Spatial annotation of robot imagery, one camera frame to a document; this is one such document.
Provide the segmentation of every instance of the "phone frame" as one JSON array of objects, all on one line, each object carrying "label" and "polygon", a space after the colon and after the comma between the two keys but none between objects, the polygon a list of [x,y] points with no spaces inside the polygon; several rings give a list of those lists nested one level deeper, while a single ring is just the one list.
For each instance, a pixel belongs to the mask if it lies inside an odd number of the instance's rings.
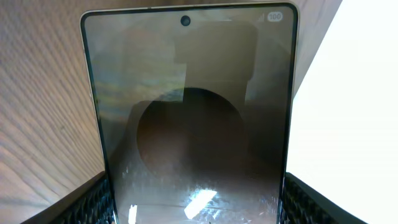
[{"label": "phone frame", "polygon": [[[157,6],[157,7],[138,7],[138,8],[127,8],[127,9],[102,9],[102,10],[92,10],[84,12],[80,17],[80,34],[81,41],[83,43],[83,51],[87,67],[88,80],[90,82],[90,98],[94,107],[94,115],[96,118],[96,129],[98,132],[99,142],[101,144],[101,152],[105,165],[105,172],[109,180],[109,188],[114,195],[113,181],[109,173],[108,158],[106,155],[106,149],[103,145],[104,137],[103,130],[100,129],[101,120],[97,114],[97,104],[96,104],[96,93],[93,81],[93,71],[90,61],[90,53],[88,51],[87,36],[85,30],[85,21],[90,16],[100,16],[100,15],[115,15],[115,14],[132,14],[132,13],[147,13],[147,12],[175,12],[175,11],[192,11],[192,10],[206,10],[206,9],[227,9],[227,8],[251,8],[251,7],[289,7],[293,11],[294,15],[294,26],[292,32],[292,49],[290,51],[290,69],[289,69],[289,87],[288,87],[288,99],[287,99],[287,111],[285,117],[285,136],[284,136],[284,146],[282,151],[282,167],[280,173],[280,184],[279,184],[279,198],[278,198],[278,215],[277,223],[280,220],[280,214],[282,211],[282,193],[286,173],[286,163],[287,163],[287,151],[289,145],[289,133],[290,133],[290,120],[292,114],[292,103],[293,103],[293,90],[295,83],[295,68],[296,68],[296,56],[297,56],[297,37],[299,36],[299,24],[300,24],[300,13],[299,8],[290,1],[263,1],[263,2],[249,2],[249,3],[226,3],[226,4],[193,4],[193,5],[182,5],[182,6]],[[118,210],[116,207],[116,202],[113,200],[114,207],[114,217],[116,223],[119,223]]]}]

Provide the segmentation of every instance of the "wooden surface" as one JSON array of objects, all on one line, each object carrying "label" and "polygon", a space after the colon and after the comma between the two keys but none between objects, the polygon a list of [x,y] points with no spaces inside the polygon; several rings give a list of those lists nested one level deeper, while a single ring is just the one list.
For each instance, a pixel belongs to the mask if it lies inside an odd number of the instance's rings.
[{"label": "wooden surface", "polygon": [[[0,1],[0,223],[46,209],[104,169],[79,19],[90,9],[226,1]],[[296,0],[297,91],[341,0]]]}]

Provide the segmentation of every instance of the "white background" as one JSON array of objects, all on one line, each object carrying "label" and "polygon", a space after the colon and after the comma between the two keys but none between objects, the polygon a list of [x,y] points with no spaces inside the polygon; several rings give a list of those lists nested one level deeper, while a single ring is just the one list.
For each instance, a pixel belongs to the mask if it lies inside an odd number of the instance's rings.
[{"label": "white background", "polygon": [[287,172],[398,223],[398,2],[343,0],[294,99]]}]

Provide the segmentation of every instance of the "smartphone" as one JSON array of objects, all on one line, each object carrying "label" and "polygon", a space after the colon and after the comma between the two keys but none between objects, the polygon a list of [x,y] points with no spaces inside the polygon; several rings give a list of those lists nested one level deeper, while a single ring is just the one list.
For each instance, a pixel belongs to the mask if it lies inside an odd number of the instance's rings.
[{"label": "smartphone", "polygon": [[299,12],[90,11],[81,34],[118,223],[278,223]]}]

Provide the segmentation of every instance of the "wooden table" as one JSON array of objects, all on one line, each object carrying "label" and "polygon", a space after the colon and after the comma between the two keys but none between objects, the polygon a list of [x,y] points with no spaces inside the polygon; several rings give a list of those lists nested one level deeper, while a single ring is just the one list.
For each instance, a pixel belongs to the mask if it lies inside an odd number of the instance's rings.
[{"label": "wooden table", "polygon": [[[104,170],[79,19],[90,9],[227,1],[2,0],[0,223],[19,223]],[[341,0],[301,11],[295,92]]]}]

